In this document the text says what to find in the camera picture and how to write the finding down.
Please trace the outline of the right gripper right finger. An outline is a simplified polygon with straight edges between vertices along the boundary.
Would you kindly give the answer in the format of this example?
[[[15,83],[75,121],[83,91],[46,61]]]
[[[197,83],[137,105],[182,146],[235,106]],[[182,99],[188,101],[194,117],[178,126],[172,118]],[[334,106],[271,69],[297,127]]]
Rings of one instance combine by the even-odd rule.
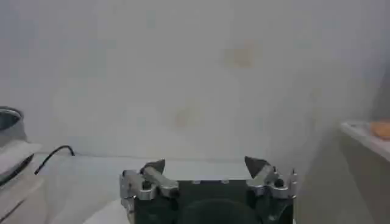
[[[297,197],[297,172],[292,169],[287,179],[284,179],[275,166],[272,166],[265,159],[245,156],[244,162],[251,175],[246,181],[247,187],[256,196],[270,193],[272,198],[288,199]]]

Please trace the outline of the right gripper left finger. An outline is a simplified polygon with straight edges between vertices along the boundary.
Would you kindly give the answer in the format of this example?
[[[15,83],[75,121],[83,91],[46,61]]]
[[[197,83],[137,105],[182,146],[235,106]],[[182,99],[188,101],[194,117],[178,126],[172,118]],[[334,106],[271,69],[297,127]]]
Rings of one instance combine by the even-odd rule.
[[[179,182],[163,175],[165,160],[146,163],[139,171],[124,170],[120,175],[120,197],[153,200],[158,194],[178,198]]]

